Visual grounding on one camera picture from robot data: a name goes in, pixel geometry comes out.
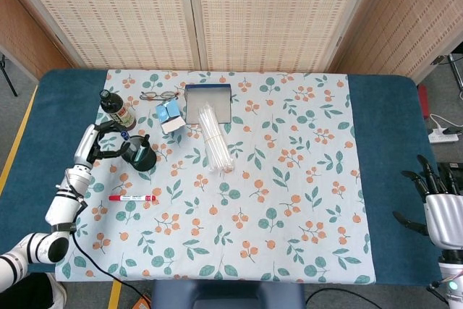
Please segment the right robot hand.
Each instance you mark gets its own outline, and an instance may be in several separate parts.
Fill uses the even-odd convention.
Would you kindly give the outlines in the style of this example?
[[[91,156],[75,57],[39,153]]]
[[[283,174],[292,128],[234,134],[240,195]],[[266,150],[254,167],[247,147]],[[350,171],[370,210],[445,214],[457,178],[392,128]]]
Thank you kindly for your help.
[[[439,176],[433,171],[429,160],[417,155],[422,166],[422,174],[402,171],[410,179],[420,195],[425,212],[424,224],[411,221],[398,211],[394,218],[404,227],[429,237],[442,250],[462,249],[462,191],[450,166],[440,166]]]

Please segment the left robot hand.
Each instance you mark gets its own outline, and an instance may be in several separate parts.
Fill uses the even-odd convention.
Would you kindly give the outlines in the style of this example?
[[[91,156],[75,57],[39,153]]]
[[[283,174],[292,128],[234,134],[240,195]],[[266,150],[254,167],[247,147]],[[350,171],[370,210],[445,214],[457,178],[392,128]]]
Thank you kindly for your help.
[[[116,132],[120,135],[127,134],[127,128],[115,121],[102,124],[90,124],[86,129],[74,154],[75,165],[84,166],[91,170],[96,160],[117,158],[129,149],[129,145],[122,145],[117,151],[102,151],[99,141],[105,135]]]

